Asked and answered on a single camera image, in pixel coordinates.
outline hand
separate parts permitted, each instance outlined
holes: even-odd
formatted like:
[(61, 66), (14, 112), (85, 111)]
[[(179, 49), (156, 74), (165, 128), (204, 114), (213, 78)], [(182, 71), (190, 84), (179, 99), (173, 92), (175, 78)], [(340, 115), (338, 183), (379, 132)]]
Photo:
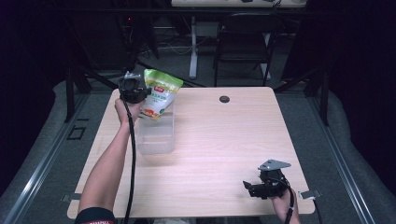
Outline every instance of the hand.
[[(135, 105), (126, 103), (128, 105), (129, 111), (131, 112), (132, 119), (134, 122), (137, 120), (137, 116), (140, 113), (140, 107), (144, 103), (145, 103), (145, 101), (142, 101), (139, 104), (135, 104)], [(117, 110), (117, 114), (119, 115), (120, 124), (129, 124), (128, 115), (127, 115), (127, 112), (125, 109), (125, 105), (121, 99), (116, 100), (115, 107)]]
[[(290, 224), (301, 223), (299, 215), (298, 215), (298, 205), (297, 205), (296, 193), (294, 192), (293, 189), (291, 191), (293, 192), (293, 197), (294, 197), (294, 211), (293, 211), (293, 214), (291, 215)], [(279, 197), (271, 197), (270, 199), (273, 203), (277, 217), (282, 222), (285, 222), (286, 215), (290, 208), (290, 192), (289, 192), (289, 190), (286, 189), (283, 196), (280, 198)]]

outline food package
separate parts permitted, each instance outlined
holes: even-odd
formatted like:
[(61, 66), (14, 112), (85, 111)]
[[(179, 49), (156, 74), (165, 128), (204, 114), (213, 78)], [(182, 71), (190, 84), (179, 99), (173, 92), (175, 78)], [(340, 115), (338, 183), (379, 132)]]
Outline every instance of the food package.
[(151, 88), (151, 95), (148, 95), (142, 105), (140, 117), (156, 120), (173, 102), (177, 91), (183, 85), (183, 80), (158, 70), (146, 69), (145, 82), (147, 88)]

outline wooden table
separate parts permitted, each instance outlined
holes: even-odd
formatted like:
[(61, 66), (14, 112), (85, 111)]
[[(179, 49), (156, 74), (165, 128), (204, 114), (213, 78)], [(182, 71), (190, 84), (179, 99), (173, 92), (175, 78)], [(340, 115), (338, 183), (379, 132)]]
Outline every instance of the wooden table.
[[(222, 103), (222, 95), (230, 97)], [(76, 188), (81, 193), (88, 174), (119, 128), (115, 90)], [(274, 214), (270, 200), (251, 198), (243, 180), (260, 184), (258, 167), (269, 159), (284, 161), (291, 187), (306, 191), (296, 156), (274, 92), (270, 88), (182, 88), (175, 100), (175, 150), (136, 155), (131, 217), (242, 217)], [(124, 217), (130, 188), (132, 152), (120, 182), (114, 214)], [(298, 199), (301, 214), (314, 212), (312, 201)], [(78, 201), (67, 215), (75, 218)]]

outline chair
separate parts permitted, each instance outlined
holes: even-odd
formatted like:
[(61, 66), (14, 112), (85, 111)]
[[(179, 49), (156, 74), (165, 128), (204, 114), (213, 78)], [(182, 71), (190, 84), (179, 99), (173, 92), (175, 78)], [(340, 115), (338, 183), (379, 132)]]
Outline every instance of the chair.
[[(268, 77), (273, 54), (273, 42), (283, 28), (282, 20), (274, 14), (234, 13), (224, 17), (218, 28), (217, 47), (213, 68), (215, 84), (218, 85), (219, 62), (222, 63), (266, 63), (262, 85)], [(266, 43), (265, 35), (269, 34)]]

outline red label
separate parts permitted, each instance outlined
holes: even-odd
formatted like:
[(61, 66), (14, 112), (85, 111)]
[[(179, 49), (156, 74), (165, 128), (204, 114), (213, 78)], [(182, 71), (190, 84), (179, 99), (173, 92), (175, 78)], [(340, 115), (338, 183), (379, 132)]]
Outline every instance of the red label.
[(154, 90), (158, 92), (163, 92), (163, 88), (159, 86), (154, 87)]

